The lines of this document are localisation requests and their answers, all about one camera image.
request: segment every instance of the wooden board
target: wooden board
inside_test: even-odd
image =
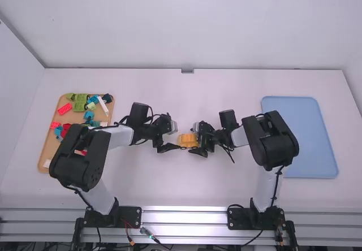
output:
[[[94,120],[95,121],[101,121],[101,122],[108,122],[108,125],[111,124],[111,117],[113,112],[113,105],[114,105],[114,97],[111,96],[112,102],[106,104],[108,110],[109,110],[109,116],[106,116],[106,114],[103,112],[103,109],[101,105],[98,103],[96,104],[96,109],[93,110],[94,112]],[[74,102],[67,100],[66,95],[62,95],[59,98],[57,108],[55,109],[54,116],[52,120],[49,122],[49,131],[45,139],[45,143],[43,146],[43,150],[41,152],[39,161],[38,161],[38,170],[40,173],[48,173],[48,168],[44,167],[44,163],[47,159],[52,159],[54,157],[55,152],[57,151],[60,142],[57,140],[57,136],[54,134],[54,130],[50,129],[50,124],[52,122],[60,122],[62,125],[66,123],[84,123],[85,119],[83,118],[85,112],[74,112],[73,110],[70,110],[64,115],[60,115],[58,113],[58,109],[65,104],[70,103],[73,105]]]

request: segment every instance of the yellow object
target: yellow object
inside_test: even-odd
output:
[[[181,134],[177,139],[177,144],[182,148],[198,148],[197,136],[195,133]]]

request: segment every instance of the blue toy piece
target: blue toy piece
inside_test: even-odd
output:
[[[85,120],[92,120],[94,118],[94,112],[87,111],[83,117]]]
[[[93,97],[91,97],[89,100],[87,100],[87,104],[90,104],[91,102],[94,102],[94,104],[99,103],[98,94],[95,94]]]
[[[60,136],[61,133],[62,133],[62,130],[63,130],[62,126],[57,127],[57,128],[54,129],[54,134],[57,135],[57,136]]]

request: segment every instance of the light blue tray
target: light blue tray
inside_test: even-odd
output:
[[[318,102],[312,97],[264,97],[263,112],[277,110],[299,143],[286,178],[333,179],[338,167]]]

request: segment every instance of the wire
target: wire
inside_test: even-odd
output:
[[[146,244],[144,247],[141,247],[140,250],[146,249],[149,246],[149,244]]]
[[[274,192],[273,192],[273,197],[271,198],[271,204],[270,204],[270,207],[274,206],[274,201],[277,200],[277,190],[278,190],[278,183],[279,183],[279,177],[280,175],[282,175],[282,169],[284,168],[285,166],[282,165],[278,172],[276,172],[277,174],[277,178],[275,180],[275,188],[274,188]],[[242,205],[239,205],[239,204],[232,204],[230,205],[229,207],[227,207],[227,211],[229,211],[229,208],[231,207],[240,207],[240,208],[244,208]],[[241,245],[239,248],[242,248],[244,246],[247,246],[248,244],[250,244],[251,242],[255,241],[262,233],[263,233],[264,230],[261,230],[254,238],[252,238],[250,241],[248,241],[247,243]]]
[[[272,207],[274,205],[274,201],[277,200],[277,190],[278,190],[278,183],[279,183],[279,176],[282,175],[282,169],[284,168],[284,165],[282,165],[278,172],[277,172],[277,179],[275,181],[275,188],[274,188],[274,193],[273,193],[273,197],[271,198],[271,205],[270,207]]]
[[[161,244],[161,243],[158,243],[158,244],[160,244],[160,246],[166,248],[166,249],[169,250],[169,251],[171,251],[171,250],[172,250],[172,247],[174,247],[174,245],[172,245],[170,248],[168,248],[167,246],[165,246],[165,245],[163,245],[163,244]]]
[[[101,237],[101,233],[100,233],[100,229],[97,227],[97,233],[98,233],[98,237],[100,238],[100,247],[98,248],[98,251],[101,249],[101,245],[102,245],[102,237]]]
[[[124,220],[124,219],[122,219],[122,218],[121,218],[121,220],[122,220],[125,224],[129,225],[130,228],[135,229],[135,228],[134,228],[133,226],[131,226],[130,223],[128,223],[126,220]]]
[[[216,245],[216,244],[214,244],[214,246],[216,246],[217,248],[220,248],[220,249],[222,249],[222,250],[228,250],[227,248],[221,247],[221,246]]]
[[[30,243],[29,245],[27,245],[26,247],[24,247],[21,251],[28,251],[33,244],[34,244],[34,243]]]
[[[239,248],[242,248],[244,246],[247,246],[248,244],[250,244],[251,242],[255,241],[262,233],[264,230],[261,230],[258,235],[256,235],[254,238],[252,238],[249,242],[247,242],[246,244],[241,245]]]

